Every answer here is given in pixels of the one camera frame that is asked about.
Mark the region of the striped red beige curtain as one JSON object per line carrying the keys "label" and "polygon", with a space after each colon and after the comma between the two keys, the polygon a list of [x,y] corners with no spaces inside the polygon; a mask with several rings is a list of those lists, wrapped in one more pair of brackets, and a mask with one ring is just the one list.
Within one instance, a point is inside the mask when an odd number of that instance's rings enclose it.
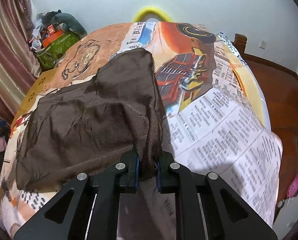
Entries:
{"label": "striped red beige curtain", "polygon": [[33,29],[30,0],[0,0],[0,119],[8,123],[41,74],[28,45]]}

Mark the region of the pink slipper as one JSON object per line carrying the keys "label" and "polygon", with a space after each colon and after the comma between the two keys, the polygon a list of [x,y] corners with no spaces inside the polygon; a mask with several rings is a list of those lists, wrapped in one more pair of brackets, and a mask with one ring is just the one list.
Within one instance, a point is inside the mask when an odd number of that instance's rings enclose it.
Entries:
{"label": "pink slipper", "polygon": [[286,198],[295,197],[298,192],[298,173],[295,175],[293,181],[288,186]]}

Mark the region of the wooden bed post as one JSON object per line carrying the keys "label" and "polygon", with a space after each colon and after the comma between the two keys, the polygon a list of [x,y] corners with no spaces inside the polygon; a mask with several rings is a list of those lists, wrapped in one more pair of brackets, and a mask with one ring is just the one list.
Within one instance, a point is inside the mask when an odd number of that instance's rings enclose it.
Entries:
{"label": "wooden bed post", "polygon": [[242,34],[235,34],[234,36],[234,47],[238,50],[241,56],[244,55],[246,49],[247,37]]}

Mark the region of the green storage bag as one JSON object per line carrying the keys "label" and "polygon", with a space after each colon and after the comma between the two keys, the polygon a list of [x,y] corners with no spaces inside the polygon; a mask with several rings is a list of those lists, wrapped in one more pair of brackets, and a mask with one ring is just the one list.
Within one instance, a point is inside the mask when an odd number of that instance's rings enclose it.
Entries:
{"label": "green storage bag", "polygon": [[65,55],[66,51],[79,40],[78,35],[71,31],[66,31],[46,48],[43,47],[40,51],[37,50],[35,55],[42,70],[53,69],[59,59]]}

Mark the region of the dark brown cloth garment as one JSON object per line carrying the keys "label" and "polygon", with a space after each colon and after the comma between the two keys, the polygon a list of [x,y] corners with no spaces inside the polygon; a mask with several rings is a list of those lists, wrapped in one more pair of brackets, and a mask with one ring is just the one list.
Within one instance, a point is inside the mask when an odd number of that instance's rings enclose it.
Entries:
{"label": "dark brown cloth garment", "polygon": [[156,174],[163,106],[152,54],[118,54],[89,81],[42,97],[17,152],[16,185],[30,191],[99,173],[135,150],[139,178]]}

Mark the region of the newspaper print bed cover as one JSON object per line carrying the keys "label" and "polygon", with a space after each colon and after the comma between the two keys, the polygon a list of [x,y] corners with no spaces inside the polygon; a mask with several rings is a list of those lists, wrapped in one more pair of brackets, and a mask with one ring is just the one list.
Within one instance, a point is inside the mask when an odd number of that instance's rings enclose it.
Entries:
{"label": "newspaper print bed cover", "polygon": [[[89,81],[118,54],[142,48],[152,54],[163,106],[161,153],[192,172],[219,174],[269,225],[274,220],[281,164],[280,138],[262,124],[262,103],[253,75],[229,43],[204,26],[137,22],[96,30],[73,45],[31,109],[14,124],[0,175],[0,217],[9,236],[37,213],[67,181],[35,190],[16,185],[17,152],[39,100]],[[154,176],[140,180],[135,216],[124,212],[121,239],[174,239],[174,196],[160,195]]]}

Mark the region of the bamboo folding lap table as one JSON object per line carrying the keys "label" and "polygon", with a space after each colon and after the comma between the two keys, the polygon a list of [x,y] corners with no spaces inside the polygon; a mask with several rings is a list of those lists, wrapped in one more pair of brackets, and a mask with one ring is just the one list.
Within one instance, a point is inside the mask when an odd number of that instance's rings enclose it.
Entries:
{"label": "bamboo folding lap table", "polygon": [[48,70],[46,72],[43,72],[39,76],[39,78],[32,85],[32,87],[22,100],[21,104],[19,105],[18,111],[14,117],[11,127],[14,126],[15,122],[20,118],[20,116],[26,114],[31,109],[35,102],[37,94],[40,94],[44,90],[45,84],[49,83],[52,80],[56,71],[57,69]]}

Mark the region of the grey plush toy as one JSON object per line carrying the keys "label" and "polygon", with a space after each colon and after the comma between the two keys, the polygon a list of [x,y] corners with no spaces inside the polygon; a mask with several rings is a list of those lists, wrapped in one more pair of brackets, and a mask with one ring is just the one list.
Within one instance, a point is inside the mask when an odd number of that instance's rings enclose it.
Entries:
{"label": "grey plush toy", "polygon": [[51,24],[61,24],[64,31],[70,30],[73,33],[86,36],[87,32],[79,21],[71,14],[60,12],[52,17]]}

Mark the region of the yellow curved foam tube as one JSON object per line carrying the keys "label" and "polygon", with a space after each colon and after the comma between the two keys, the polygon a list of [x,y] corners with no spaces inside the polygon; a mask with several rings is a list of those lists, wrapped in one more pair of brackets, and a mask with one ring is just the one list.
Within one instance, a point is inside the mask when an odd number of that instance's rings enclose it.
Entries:
{"label": "yellow curved foam tube", "polygon": [[141,8],[133,17],[132,22],[145,21],[148,18],[155,18],[162,22],[174,22],[174,20],[159,7],[146,6]]}

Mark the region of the white wall socket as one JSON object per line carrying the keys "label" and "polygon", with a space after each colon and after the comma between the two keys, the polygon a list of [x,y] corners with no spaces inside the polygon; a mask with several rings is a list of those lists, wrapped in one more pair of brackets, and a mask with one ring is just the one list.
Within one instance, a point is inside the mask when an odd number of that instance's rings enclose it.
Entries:
{"label": "white wall socket", "polygon": [[259,45],[259,47],[261,48],[261,49],[265,49],[266,48],[266,42],[264,41],[264,40],[262,40],[261,41],[261,43],[260,43],[260,45]]}

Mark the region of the orange box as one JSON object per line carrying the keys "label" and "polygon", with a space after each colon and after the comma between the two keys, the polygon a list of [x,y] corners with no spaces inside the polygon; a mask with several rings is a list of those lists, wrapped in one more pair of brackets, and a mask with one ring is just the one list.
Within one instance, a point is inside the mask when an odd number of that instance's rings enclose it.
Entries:
{"label": "orange box", "polygon": [[52,35],[49,35],[42,41],[42,45],[46,48],[47,46],[49,46],[50,43],[54,42],[57,38],[59,38],[63,34],[64,32],[62,30],[54,32]]}

